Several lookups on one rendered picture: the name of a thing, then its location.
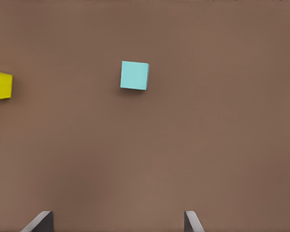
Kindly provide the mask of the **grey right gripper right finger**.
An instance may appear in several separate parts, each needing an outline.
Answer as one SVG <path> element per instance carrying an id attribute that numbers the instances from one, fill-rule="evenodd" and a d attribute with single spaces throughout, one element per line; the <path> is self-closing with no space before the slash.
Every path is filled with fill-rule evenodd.
<path id="1" fill-rule="evenodd" d="M 192 210 L 184 212 L 184 232 L 205 232 L 197 214 Z"/>

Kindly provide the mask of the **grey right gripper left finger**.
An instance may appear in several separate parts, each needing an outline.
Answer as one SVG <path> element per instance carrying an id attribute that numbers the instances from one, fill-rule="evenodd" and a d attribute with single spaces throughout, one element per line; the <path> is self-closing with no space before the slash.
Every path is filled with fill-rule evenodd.
<path id="1" fill-rule="evenodd" d="M 20 232 L 54 232 L 53 212 L 42 211 Z"/>

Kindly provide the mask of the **yellow wooden cube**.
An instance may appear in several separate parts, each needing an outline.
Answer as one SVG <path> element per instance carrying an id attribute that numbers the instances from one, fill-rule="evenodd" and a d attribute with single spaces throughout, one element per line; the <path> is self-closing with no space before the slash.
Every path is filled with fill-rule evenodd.
<path id="1" fill-rule="evenodd" d="M 0 72 L 0 100 L 9 99 L 12 95 L 13 76 Z"/>

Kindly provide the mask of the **light blue wooden cube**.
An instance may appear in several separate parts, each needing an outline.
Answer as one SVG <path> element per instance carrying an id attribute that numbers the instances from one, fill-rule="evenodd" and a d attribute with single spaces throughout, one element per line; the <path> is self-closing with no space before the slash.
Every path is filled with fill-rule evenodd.
<path id="1" fill-rule="evenodd" d="M 147 90 L 149 69 L 148 63 L 122 61 L 120 87 Z"/>

